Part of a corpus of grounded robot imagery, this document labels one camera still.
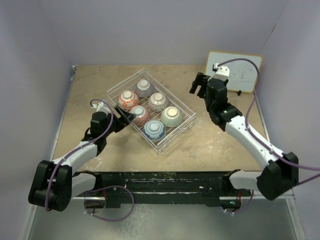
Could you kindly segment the dark purple patterned bowl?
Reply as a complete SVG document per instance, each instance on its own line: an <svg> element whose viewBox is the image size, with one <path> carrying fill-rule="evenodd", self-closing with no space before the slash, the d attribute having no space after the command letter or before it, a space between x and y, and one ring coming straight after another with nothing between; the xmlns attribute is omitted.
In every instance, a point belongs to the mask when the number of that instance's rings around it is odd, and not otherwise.
<svg viewBox="0 0 320 240"><path fill-rule="evenodd" d="M154 112L162 112L169 105L168 98L161 92L153 93L148 99L148 105Z"/></svg>

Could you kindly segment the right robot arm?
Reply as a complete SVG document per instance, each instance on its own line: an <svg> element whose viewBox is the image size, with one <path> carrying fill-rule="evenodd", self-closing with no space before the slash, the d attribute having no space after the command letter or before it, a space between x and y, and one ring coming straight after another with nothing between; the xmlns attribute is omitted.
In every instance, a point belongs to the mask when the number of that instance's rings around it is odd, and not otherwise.
<svg viewBox="0 0 320 240"><path fill-rule="evenodd" d="M298 184L299 171L293 166L298 164L298 157L273 146L245 122L241 111L228 102L227 83L227 80L210 78L199 72L189 92L204 99L211 121L236 139L261 170L237 169L227 173L223 177L222 190L228 196L235 195L240 189L259 191L273 201Z"/></svg>

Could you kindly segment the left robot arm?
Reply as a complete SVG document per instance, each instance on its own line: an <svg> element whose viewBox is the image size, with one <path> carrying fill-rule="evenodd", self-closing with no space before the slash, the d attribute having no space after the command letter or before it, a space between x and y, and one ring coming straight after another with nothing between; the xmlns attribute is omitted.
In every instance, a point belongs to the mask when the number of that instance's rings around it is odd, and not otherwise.
<svg viewBox="0 0 320 240"><path fill-rule="evenodd" d="M97 157L107 145L107 137L118 133L135 118L133 113L114 108L92 114L89 128L76 148L53 161L43 160L36 168L28 194L28 202L44 207L47 211L62 212L73 197L84 192L98 196L103 191L101 174L92 171L79 172L79 168Z"/></svg>

